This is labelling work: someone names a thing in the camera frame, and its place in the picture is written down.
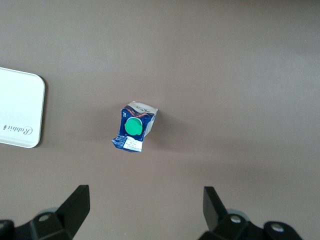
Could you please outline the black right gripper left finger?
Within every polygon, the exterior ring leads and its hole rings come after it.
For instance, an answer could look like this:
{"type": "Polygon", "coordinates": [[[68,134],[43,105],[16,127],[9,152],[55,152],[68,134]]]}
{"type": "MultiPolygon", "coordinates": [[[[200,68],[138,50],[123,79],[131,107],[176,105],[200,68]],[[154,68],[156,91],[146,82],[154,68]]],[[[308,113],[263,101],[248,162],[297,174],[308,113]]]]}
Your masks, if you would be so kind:
{"type": "Polygon", "coordinates": [[[10,219],[0,221],[2,240],[72,240],[90,212],[90,188],[79,185],[54,212],[36,215],[15,226],[10,219]]]}

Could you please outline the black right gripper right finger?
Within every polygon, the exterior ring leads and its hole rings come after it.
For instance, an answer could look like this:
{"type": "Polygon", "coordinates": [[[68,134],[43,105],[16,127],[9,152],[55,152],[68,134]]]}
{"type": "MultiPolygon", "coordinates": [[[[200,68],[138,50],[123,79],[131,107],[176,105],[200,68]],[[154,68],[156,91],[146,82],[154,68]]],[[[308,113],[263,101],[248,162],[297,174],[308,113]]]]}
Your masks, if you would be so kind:
{"type": "Polygon", "coordinates": [[[262,228],[238,213],[229,213],[212,186],[203,189],[203,215],[208,227],[200,240],[300,240],[290,225],[268,221],[262,228]]]}

